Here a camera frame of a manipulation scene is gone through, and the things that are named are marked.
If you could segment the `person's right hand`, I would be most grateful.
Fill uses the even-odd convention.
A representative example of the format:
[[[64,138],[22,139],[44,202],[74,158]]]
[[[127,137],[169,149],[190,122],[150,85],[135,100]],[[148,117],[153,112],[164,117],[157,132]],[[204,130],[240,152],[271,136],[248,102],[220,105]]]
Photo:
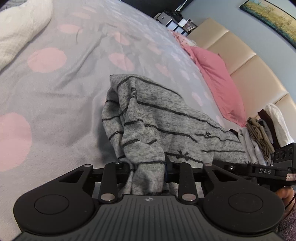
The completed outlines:
[[[283,187],[275,192],[275,194],[283,200],[284,203],[288,203],[294,196],[294,190],[292,187]]]

